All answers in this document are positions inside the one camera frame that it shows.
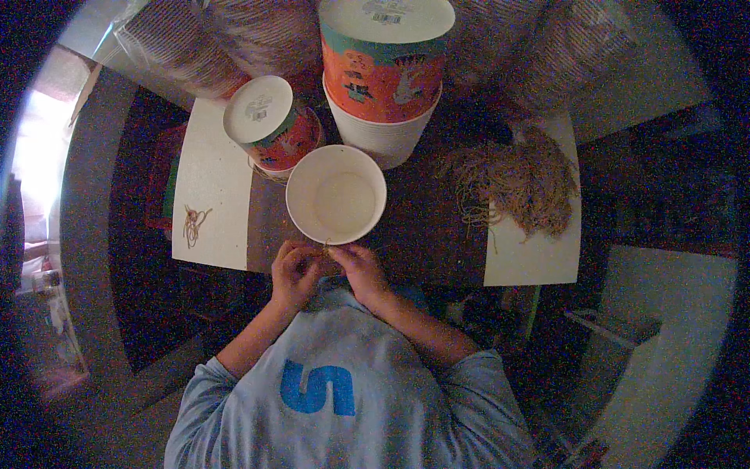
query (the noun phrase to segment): light blue shirt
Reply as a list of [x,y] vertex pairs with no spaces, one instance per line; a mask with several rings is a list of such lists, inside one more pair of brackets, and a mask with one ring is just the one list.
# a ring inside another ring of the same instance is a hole
[[440,375],[344,289],[314,298],[236,380],[198,365],[164,467],[530,467],[503,363],[475,353]]

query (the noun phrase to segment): barcode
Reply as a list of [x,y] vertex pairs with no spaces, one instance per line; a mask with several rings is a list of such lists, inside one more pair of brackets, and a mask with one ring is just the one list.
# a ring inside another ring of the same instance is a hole
[[399,17],[398,15],[375,13],[373,15],[373,21],[380,21],[381,23],[391,23],[392,25],[397,25],[401,23],[401,17]]

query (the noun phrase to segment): white paper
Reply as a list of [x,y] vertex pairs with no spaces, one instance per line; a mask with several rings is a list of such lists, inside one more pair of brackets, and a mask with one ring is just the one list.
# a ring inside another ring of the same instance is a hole
[[[253,170],[224,132],[224,106],[196,99],[177,172],[172,214],[172,258],[229,269],[248,269],[248,208]],[[185,205],[212,209],[188,248]]]
[[[575,136],[568,113],[548,119],[539,127],[554,138],[562,152],[575,165],[578,175],[578,154]],[[581,253],[581,198],[572,197],[573,215],[568,229],[558,239],[537,233],[525,243],[524,231],[508,217],[489,228],[487,234],[487,264],[484,285],[543,285],[574,283],[578,278],[578,258]]]

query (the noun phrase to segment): plastic bag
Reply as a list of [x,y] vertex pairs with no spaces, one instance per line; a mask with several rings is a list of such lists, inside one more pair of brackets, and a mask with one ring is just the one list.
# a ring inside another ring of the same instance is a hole
[[310,0],[193,0],[193,8],[203,30],[252,77],[318,80],[320,29]]
[[199,98],[228,98],[249,77],[200,27],[187,0],[137,0],[112,22],[136,65]]
[[547,0],[451,0],[456,23],[448,33],[448,75],[458,86],[491,81],[512,63],[514,49],[533,32]]
[[561,2],[547,25],[503,81],[505,94],[521,109],[545,114],[592,86],[630,56],[638,45],[628,17],[610,0]]

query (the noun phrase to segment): pile of twine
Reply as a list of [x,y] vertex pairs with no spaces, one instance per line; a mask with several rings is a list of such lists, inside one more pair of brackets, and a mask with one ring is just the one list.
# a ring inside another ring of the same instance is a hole
[[471,227],[491,227],[508,215],[526,234],[559,238],[572,216],[570,196],[580,196],[573,163],[557,142],[534,126],[525,141],[501,146],[488,140],[474,148],[438,155],[437,177],[456,184],[461,218]]

